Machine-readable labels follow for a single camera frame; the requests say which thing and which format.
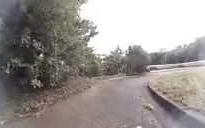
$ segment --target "grass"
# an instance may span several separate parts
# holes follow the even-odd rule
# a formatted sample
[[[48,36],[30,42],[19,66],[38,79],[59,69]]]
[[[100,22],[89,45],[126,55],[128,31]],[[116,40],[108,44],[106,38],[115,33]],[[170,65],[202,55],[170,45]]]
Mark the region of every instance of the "grass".
[[[173,101],[205,113],[205,67],[161,75],[152,86]]]

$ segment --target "foliage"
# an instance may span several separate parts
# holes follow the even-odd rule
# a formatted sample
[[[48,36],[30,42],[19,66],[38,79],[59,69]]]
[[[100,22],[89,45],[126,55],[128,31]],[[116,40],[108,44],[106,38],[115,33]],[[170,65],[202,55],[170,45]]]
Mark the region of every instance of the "foliage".
[[[162,64],[162,53],[160,52],[153,52],[149,54],[151,62],[151,65],[155,64]]]
[[[115,75],[123,69],[123,51],[118,46],[103,58],[102,72],[104,75]]]
[[[161,53],[150,53],[152,64],[161,64]],[[165,63],[184,63],[198,60],[205,60],[205,36],[197,38],[189,45],[177,46],[171,51],[165,53]]]
[[[145,72],[149,63],[149,55],[140,45],[128,47],[126,52],[127,74]]]
[[[34,0],[12,8],[1,32],[7,73],[35,88],[61,85],[70,76],[99,75],[88,47],[96,26],[79,16],[85,2]]]

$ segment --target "curb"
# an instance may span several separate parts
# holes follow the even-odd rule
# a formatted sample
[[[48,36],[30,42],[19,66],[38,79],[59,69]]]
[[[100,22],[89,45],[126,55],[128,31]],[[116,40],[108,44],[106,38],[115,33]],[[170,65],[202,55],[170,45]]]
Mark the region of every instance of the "curb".
[[[198,126],[203,126],[205,128],[205,116],[200,114],[199,112],[193,111],[193,110],[187,110],[186,107],[183,107],[174,101],[168,99],[165,97],[162,93],[158,92],[154,87],[152,87],[150,84],[148,85],[148,89],[152,91],[158,98],[162,99],[167,104],[171,104],[173,107],[178,109],[180,112],[184,113],[187,117],[191,118],[193,120],[193,123],[198,124]]]

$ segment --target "vegetation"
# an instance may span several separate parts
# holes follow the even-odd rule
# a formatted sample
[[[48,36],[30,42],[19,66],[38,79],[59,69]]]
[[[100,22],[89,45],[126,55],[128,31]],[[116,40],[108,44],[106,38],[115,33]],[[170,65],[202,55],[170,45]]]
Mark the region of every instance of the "vegetation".
[[[175,49],[167,51],[166,53],[151,53],[150,57],[151,64],[175,64],[205,60],[205,36],[197,38],[189,45],[179,45]]]
[[[61,85],[72,76],[99,75],[98,58],[88,47],[98,32],[93,22],[80,18],[83,3],[35,0],[26,2],[23,10],[16,5],[2,28],[6,73],[34,88]],[[20,17],[14,20],[16,10]]]
[[[161,75],[151,84],[165,97],[205,113],[205,67]]]

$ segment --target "asphalt road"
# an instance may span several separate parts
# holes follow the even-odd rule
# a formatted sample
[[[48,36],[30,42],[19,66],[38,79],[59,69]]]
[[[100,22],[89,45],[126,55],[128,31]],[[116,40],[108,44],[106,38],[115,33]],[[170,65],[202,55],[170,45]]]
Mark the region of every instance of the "asphalt road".
[[[6,128],[200,128],[148,88],[157,73],[112,79],[57,103],[39,118],[26,118]],[[151,104],[152,111],[143,107]]]

